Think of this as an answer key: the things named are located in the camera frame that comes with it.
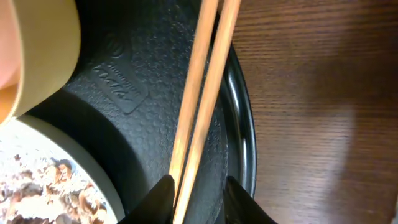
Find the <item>white bowl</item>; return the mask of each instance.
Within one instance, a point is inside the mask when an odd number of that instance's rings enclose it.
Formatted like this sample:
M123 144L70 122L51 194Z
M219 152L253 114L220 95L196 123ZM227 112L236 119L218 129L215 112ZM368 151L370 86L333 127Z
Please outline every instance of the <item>white bowl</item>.
M29 155L40 154L40 157L67 159L72 170L86 175L94 186L103 193L105 207L109 215L109 223L117 223L124 218L124 210L119 195L109 177L100 165L77 142L52 125L31 116L13 119L0 129L1 146L16 146L18 149L28 148Z

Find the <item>chopstick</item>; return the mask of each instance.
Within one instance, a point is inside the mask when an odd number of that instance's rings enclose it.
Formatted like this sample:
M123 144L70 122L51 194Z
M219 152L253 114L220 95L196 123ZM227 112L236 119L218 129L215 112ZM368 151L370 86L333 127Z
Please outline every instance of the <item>chopstick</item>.
M178 187L180 186L181 174L185 155L187 153L193 117L198 103L217 5L218 0L203 0L199 13L169 170L169 174L175 181L174 200L177 197Z
M185 168L177 206L175 208L174 224L182 224L185 212L187 211L189 198L195 183L203 147L210 127L211 117L213 116L218 92L220 90L221 79L231 46L240 3L241 0L226 0L221 12L220 23L217 28L215 44L211 53L195 131L188 154L187 166Z

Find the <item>wooden table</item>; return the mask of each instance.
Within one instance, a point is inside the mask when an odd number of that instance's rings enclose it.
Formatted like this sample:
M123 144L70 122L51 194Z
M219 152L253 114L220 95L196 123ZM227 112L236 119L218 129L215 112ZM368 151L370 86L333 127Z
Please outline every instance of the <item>wooden table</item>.
M278 223L390 223L398 1L243 0L234 46L256 124L256 201Z

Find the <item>wooden chopstick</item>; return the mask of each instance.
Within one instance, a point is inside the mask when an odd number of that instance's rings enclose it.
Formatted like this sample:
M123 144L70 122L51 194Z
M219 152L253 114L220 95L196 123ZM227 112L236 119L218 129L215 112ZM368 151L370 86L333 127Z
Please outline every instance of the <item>wooden chopstick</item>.
M193 117L198 103L203 71L205 70L211 33L213 32L217 5L218 0L203 0L199 13L169 170L169 174L175 181L174 200L177 197L180 185Z
M211 117L213 116L218 92L220 90L221 79L231 46L240 3L241 0L226 0L221 12L221 19L218 25L205 87L200 102L197 123L193 133L190 152L188 154L187 166L185 168L177 206L175 208L174 224L182 224L185 212L187 211L189 198L203 153L203 146L205 145Z

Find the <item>table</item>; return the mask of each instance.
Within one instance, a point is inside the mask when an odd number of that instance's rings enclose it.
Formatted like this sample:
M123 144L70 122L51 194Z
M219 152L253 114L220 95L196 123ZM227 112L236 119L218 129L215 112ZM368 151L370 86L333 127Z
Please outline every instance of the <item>table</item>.
M243 0L233 38L278 223L390 223L398 193L398 1Z

